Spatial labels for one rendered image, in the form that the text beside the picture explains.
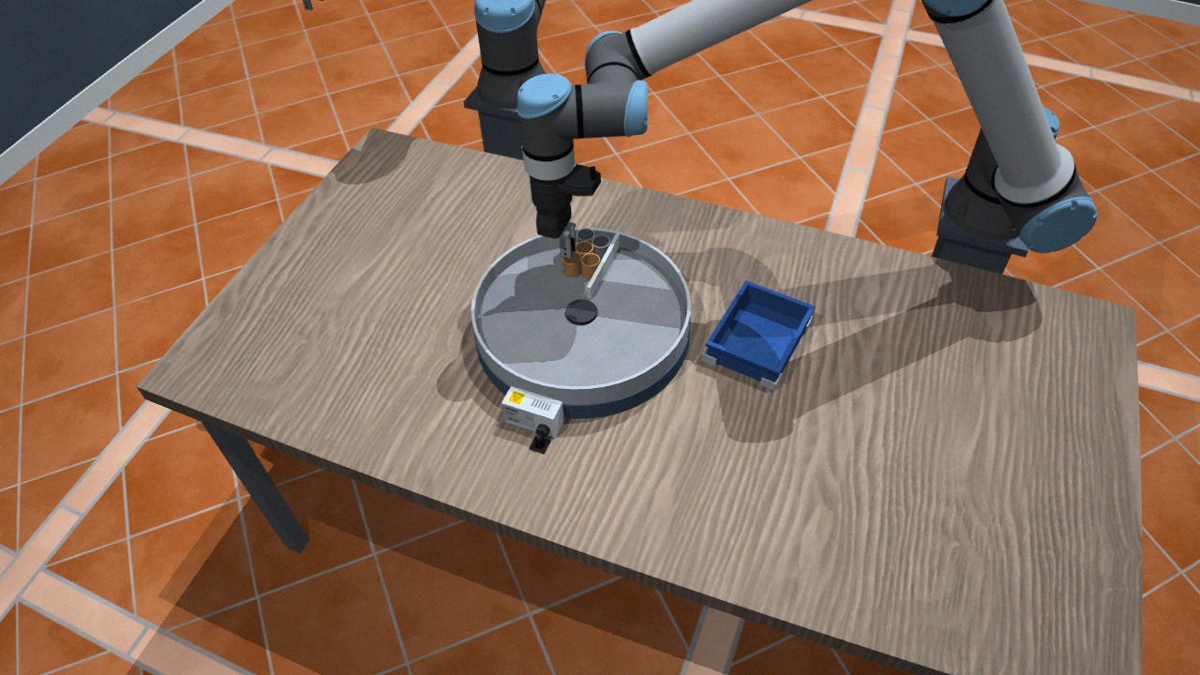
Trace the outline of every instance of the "gray circular tray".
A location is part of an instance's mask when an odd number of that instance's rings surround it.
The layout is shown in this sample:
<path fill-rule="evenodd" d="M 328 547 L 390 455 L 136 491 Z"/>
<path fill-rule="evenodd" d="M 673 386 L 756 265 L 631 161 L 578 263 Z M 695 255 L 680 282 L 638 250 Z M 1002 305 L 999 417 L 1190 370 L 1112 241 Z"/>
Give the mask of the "gray circular tray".
<path fill-rule="evenodd" d="M 674 375 L 691 322 L 683 274 L 628 234 L 611 255 L 590 298 L 598 316 L 586 325 L 566 319 L 587 280 L 563 274 L 557 239 L 529 239 L 492 263 L 470 318 L 480 362 L 498 387 L 557 399 L 572 417 L 598 417 L 632 407 L 622 401 L 637 405 Z"/>

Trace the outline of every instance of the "small cup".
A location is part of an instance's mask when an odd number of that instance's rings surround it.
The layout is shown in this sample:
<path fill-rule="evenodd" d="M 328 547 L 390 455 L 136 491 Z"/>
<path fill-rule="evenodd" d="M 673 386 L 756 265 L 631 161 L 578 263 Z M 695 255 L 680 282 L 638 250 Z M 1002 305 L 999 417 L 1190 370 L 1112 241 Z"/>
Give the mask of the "small cup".
<path fill-rule="evenodd" d="M 574 255 L 574 256 L 571 256 L 569 258 L 563 258 L 563 274 L 564 275 L 570 276 L 571 279 L 575 279 L 581 273 L 582 273 L 582 268 L 580 267 L 580 256 L 578 256 L 578 253 L 576 253 L 576 255 Z"/>
<path fill-rule="evenodd" d="M 604 257 L 604 252 L 608 250 L 610 239 L 604 234 L 596 234 L 592 238 L 592 252 Z"/>
<path fill-rule="evenodd" d="M 583 268 L 583 277 L 592 279 L 592 275 L 596 273 L 596 268 L 600 267 L 600 256 L 595 253 L 583 253 L 580 257 L 580 265 Z"/>

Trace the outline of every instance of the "wooden table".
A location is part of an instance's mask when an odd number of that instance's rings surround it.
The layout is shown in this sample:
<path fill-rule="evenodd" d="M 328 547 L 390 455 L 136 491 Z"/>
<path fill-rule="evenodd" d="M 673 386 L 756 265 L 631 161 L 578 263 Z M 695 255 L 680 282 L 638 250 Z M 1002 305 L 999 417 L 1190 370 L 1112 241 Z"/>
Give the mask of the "wooden table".
<path fill-rule="evenodd" d="M 214 432 L 296 550 L 244 438 L 910 673 L 1141 671 L 1132 310 L 618 183 L 575 222 L 671 256 L 691 346 L 547 454 L 502 422 L 469 321 L 535 235 L 521 162 L 378 130 L 139 389 Z M 698 362 L 745 280 L 817 307 L 775 392 Z"/>

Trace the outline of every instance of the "blue plastic container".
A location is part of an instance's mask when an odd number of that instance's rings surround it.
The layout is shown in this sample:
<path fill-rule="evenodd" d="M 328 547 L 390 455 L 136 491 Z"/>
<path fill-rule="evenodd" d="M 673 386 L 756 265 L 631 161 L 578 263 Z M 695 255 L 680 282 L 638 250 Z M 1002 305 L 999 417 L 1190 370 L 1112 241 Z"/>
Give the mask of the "blue plastic container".
<path fill-rule="evenodd" d="M 706 342 L 708 360 L 773 387 L 815 309 L 746 281 Z"/>

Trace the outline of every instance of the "table leg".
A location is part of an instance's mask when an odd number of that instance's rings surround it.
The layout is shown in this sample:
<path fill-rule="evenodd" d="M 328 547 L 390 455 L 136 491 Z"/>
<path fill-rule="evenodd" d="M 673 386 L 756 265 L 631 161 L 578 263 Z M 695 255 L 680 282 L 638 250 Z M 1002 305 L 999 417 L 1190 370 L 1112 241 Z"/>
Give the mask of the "table leg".
<path fill-rule="evenodd" d="M 275 533 L 283 539 L 283 545 L 300 552 L 308 543 L 308 534 L 300 527 L 300 521 L 283 501 L 280 489 L 271 482 L 271 477 L 263 468 L 263 462 L 258 461 L 250 443 L 241 436 L 229 434 L 223 429 L 217 429 L 210 424 L 204 424 L 212 442 L 221 449 L 234 473 L 241 479 L 241 484 L 250 491 L 251 498 L 262 509 L 266 521 L 275 528 Z"/>

